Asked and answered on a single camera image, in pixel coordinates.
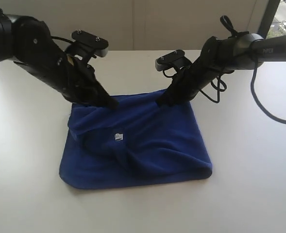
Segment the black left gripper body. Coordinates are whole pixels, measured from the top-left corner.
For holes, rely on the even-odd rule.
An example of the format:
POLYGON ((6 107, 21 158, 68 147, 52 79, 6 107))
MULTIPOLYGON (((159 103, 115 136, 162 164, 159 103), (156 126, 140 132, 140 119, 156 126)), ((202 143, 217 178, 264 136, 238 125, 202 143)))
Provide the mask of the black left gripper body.
POLYGON ((66 100, 82 104, 83 95, 92 92, 96 82, 94 69, 61 50, 43 21, 19 17, 13 22, 12 30, 15 64, 66 100))

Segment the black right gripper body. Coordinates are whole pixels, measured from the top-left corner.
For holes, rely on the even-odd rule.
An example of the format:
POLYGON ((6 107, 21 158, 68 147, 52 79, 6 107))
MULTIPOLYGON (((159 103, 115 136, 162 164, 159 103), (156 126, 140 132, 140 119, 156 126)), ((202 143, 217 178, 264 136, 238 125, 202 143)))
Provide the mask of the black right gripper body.
POLYGON ((176 70, 173 75, 171 86, 176 88, 176 96, 188 96, 191 100, 211 84, 217 90, 217 99, 208 95, 206 97, 212 102, 219 101, 220 92, 226 90, 226 85, 221 80, 222 75, 231 74, 234 69, 230 67, 233 59, 233 47, 235 38, 219 40, 210 37, 204 44, 199 57, 191 65, 176 70))

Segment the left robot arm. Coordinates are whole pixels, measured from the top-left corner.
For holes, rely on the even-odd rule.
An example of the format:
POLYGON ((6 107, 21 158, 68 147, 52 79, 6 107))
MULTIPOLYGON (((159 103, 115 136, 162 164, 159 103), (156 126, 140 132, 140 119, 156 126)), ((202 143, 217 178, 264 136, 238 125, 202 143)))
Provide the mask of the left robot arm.
POLYGON ((0 9, 0 62, 10 60, 67 101, 114 109, 118 101, 96 79, 91 58, 105 57, 108 41, 76 30, 71 40, 52 36, 45 22, 0 9))

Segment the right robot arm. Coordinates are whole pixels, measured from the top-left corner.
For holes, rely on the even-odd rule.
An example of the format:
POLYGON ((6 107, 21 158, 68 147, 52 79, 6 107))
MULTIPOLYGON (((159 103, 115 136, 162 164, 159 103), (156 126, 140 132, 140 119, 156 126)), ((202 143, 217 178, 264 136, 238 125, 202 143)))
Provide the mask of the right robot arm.
POLYGON ((157 71, 174 69, 172 82, 156 99, 158 106, 174 106, 190 101, 223 74, 254 70, 263 62, 286 62, 286 35, 263 39, 254 33, 219 40, 210 37, 199 57, 190 61, 183 50, 176 50, 155 61, 157 71))

